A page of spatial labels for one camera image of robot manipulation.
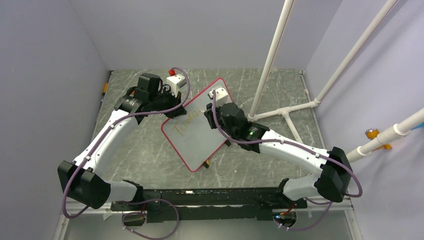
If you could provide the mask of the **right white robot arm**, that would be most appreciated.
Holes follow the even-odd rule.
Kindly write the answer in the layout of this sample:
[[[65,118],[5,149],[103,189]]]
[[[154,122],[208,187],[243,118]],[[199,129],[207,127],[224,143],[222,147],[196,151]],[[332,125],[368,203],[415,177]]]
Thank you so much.
[[[291,140],[265,125],[248,121],[244,111],[232,102],[218,107],[208,103],[204,115],[210,128],[217,129],[229,142],[247,151],[281,158],[310,173],[281,181],[275,194],[280,207],[314,196],[340,203],[347,196],[353,171],[341,148],[327,150]]]

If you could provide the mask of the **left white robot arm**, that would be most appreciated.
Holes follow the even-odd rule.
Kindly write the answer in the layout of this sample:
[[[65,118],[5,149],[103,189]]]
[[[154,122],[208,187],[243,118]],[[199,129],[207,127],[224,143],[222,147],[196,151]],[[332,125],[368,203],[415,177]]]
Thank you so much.
[[[152,73],[142,73],[136,86],[118,99],[103,128],[85,150],[72,161],[62,161],[57,172],[63,191],[62,212],[71,198],[86,208],[98,209],[108,202],[124,202],[131,210],[144,203],[143,187],[129,180],[106,181],[105,169],[117,148],[144,118],[164,114],[168,118],[186,115],[180,88],[190,86],[188,75],[169,70],[165,81]]]

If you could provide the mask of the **red-framed whiteboard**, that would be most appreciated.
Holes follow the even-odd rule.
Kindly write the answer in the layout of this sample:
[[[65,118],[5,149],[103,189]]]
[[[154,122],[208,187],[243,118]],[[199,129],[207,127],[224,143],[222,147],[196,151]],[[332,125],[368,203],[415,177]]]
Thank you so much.
[[[220,148],[226,138],[216,129],[211,129],[204,115],[211,103],[209,92],[218,88],[230,92],[223,78],[217,78],[184,104],[186,115],[169,118],[161,125],[161,131],[190,172],[199,170],[204,162]]]

